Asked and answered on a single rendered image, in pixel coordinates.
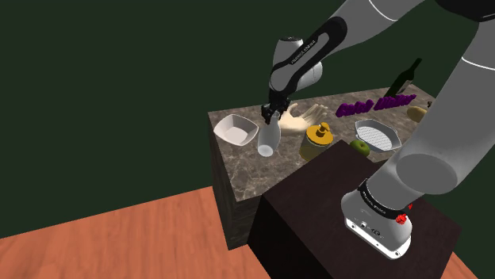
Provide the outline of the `clear white glass bottle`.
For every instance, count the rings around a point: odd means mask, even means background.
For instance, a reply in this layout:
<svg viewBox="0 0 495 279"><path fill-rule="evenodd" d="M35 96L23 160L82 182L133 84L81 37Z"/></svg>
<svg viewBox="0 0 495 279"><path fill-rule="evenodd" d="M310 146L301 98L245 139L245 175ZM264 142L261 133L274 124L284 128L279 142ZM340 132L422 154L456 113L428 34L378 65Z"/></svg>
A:
<svg viewBox="0 0 495 279"><path fill-rule="evenodd" d="M270 123L259 131L257 150L263 157L270 157L278 148L281 139L281 129L278 124L279 112L275 112Z"/></svg>

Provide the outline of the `beige hand figure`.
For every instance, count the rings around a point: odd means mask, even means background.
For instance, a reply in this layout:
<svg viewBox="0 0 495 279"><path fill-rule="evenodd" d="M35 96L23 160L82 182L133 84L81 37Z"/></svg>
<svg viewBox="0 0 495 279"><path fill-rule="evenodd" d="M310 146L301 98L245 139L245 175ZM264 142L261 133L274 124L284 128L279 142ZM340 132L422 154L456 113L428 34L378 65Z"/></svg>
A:
<svg viewBox="0 0 495 279"><path fill-rule="evenodd" d="M278 121L282 136L302 134L310 126L319 124L327 116L328 112L327 106L315 104L300 116L295 117L291 113L296 107L297 103L291 103Z"/></svg>

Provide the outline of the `white square bowl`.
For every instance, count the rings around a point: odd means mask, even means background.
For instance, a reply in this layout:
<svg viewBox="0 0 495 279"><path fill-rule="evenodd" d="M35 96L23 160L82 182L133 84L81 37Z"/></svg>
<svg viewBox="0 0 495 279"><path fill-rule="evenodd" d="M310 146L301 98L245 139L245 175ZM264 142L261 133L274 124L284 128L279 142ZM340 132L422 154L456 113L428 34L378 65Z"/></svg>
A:
<svg viewBox="0 0 495 279"><path fill-rule="evenodd" d="M248 118L230 114L219 121L213 132L225 142L242 147L255 138L258 130L259 126Z"/></svg>

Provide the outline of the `yellow soap dispenser jar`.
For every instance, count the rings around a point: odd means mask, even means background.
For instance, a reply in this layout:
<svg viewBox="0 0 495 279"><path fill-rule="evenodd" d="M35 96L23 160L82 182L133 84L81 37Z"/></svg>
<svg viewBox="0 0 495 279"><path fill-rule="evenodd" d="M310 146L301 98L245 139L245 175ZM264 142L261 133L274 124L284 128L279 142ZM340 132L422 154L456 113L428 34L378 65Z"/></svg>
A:
<svg viewBox="0 0 495 279"><path fill-rule="evenodd" d="M333 142L333 134L327 122L308 127L299 148L300 156L310 161L325 151Z"/></svg>

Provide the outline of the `marble counter block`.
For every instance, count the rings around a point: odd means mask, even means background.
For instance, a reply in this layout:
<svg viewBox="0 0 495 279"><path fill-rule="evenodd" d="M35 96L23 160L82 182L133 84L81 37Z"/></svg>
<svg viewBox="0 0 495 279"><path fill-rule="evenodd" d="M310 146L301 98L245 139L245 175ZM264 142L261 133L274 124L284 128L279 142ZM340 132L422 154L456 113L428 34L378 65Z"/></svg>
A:
<svg viewBox="0 0 495 279"><path fill-rule="evenodd" d="M299 116L312 105L324 105L328 115L324 121L329 123L334 140L350 143L355 139L355 122L357 120L375 119L395 128L401 142L405 142L416 129L416 122L407 116L407 106L392 109L371 110L368 113L349 117L337 117L338 107L343 103L377 101L387 89L365 90L353 93L334 94L323 97L304 99L300 93L292 97L297 106L292 110ZM216 136L214 127L228 115L236 114L264 126L260 106L225 109L208 113L209 147L213 178L213 192L221 218L225 242L229 250L247 243L249 231L259 204L259 196L288 177L305 164L299 155L301 135L283 136L274 155L264 158L257 151L257 138L239 147Z"/></svg>

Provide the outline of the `green apple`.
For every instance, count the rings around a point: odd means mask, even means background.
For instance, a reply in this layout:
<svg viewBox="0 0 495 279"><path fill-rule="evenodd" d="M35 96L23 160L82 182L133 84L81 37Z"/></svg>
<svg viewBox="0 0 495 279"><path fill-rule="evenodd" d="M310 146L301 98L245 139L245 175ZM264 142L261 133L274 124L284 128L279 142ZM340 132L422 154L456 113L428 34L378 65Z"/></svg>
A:
<svg viewBox="0 0 495 279"><path fill-rule="evenodd" d="M370 154L369 146L362 140L355 139L352 140L349 145L354 148L358 153L367 157Z"/></svg>

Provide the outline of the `purple letter sign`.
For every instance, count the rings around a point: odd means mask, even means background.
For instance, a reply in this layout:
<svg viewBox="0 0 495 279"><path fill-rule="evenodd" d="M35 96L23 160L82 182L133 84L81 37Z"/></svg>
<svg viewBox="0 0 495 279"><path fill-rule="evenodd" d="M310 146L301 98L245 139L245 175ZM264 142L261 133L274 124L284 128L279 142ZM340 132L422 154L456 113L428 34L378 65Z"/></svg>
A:
<svg viewBox="0 0 495 279"><path fill-rule="evenodd" d="M408 105L416 98L415 94L403 95L399 94L394 97L380 97L376 102L368 99L366 102L357 101L355 104L343 103L336 110L337 117L347 117L355 114L368 113L372 109L374 111L390 109L399 106Z"/></svg>

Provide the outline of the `white octagonal perforated dish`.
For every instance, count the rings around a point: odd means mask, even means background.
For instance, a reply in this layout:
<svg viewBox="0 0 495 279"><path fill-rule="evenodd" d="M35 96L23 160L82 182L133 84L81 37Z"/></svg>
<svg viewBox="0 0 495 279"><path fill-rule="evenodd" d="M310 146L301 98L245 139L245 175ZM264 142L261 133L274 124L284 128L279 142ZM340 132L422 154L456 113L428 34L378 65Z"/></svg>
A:
<svg viewBox="0 0 495 279"><path fill-rule="evenodd" d="M373 119L356 121L355 136L377 153L393 151L402 145L395 128Z"/></svg>

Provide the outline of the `dark brown robot stand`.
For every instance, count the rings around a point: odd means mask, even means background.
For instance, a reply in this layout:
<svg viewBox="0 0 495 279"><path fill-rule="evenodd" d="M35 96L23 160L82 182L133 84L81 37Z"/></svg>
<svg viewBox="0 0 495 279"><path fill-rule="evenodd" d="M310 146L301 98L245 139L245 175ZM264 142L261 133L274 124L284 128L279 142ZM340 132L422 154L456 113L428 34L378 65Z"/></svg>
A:
<svg viewBox="0 0 495 279"><path fill-rule="evenodd" d="M345 227L342 196L380 166L341 140L262 195L247 243L271 279L476 279L452 252L460 226L423 199L397 260Z"/></svg>

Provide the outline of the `dark green wine bottle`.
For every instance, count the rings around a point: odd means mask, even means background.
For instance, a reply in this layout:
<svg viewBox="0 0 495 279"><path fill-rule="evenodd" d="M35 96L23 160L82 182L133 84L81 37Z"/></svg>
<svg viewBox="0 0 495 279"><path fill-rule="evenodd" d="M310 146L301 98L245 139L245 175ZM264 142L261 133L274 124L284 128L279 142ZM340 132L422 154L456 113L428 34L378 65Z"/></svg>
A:
<svg viewBox="0 0 495 279"><path fill-rule="evenodd" d="M422 62L421 58L417 58L414 63L405 71L401 72L394 80L393 84L387 90L385 97L394 97L402 94L405 89L412 83L415 77L415 70Z"/></svg>

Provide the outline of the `brown potato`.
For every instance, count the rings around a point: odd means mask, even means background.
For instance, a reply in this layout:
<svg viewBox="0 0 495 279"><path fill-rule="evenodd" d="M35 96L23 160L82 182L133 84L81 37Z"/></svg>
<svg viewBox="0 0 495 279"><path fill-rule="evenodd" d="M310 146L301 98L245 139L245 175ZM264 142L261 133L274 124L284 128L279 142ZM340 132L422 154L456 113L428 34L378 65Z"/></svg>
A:
<svg viewBox="0 0 495 279"><path fill-rule="evenodd" d="M406 111L408 118L416 123L420 123L426 113L426 109L418 106L409 106Z"/></svg>

